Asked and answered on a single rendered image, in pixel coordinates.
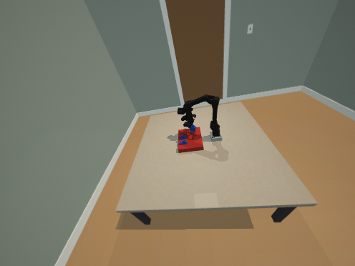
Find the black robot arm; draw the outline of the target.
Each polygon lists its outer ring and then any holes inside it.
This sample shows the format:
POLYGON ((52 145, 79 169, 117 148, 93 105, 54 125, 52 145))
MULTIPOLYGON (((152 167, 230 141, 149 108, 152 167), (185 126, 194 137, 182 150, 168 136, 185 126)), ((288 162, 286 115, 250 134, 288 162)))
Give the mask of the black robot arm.
MULTIPOLYGON (((192 114, 192 106, 199 104, 201 102, 207 102, 209 104, 212 104, 212 108, 213 108, 213 120, 210 122, 210 128, 213 131, 213 136, 214 137, 219 137, 220 136, 220 125, 217 122, 217 113, 218 113, 218 105, 219 105, 219 101, 220 98, 219 97, 215 97, 213 95, 204 95, 202 97, 199 97, 197 99, 194 100, 189 100, 186 101, 183 105, 183 108, 177 108, 177 112, 178 114, 186 114, 187 116, 190 116, 192 114)), ((185 115, 185 116, 186 116, 185 115)), ((187 121, 187 117, 183 116, 181 118, 182 121, 187 121)))

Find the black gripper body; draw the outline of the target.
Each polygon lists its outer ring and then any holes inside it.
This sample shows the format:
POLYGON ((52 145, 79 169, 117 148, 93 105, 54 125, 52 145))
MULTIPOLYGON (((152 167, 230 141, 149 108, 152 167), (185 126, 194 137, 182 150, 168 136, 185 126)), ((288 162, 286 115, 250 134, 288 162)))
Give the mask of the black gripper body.
POLYGON ((190 126, 190 124, 191 124, 191 121, 193 120, 193 117, 195 117, 196 118, 196 115, 195 114, 191 114, 190 116, 185 116, 185 117, 187 117, 187 122, 185 122, 184 124, 183 124, 183 126, 184 127, 189 127, 190 126))

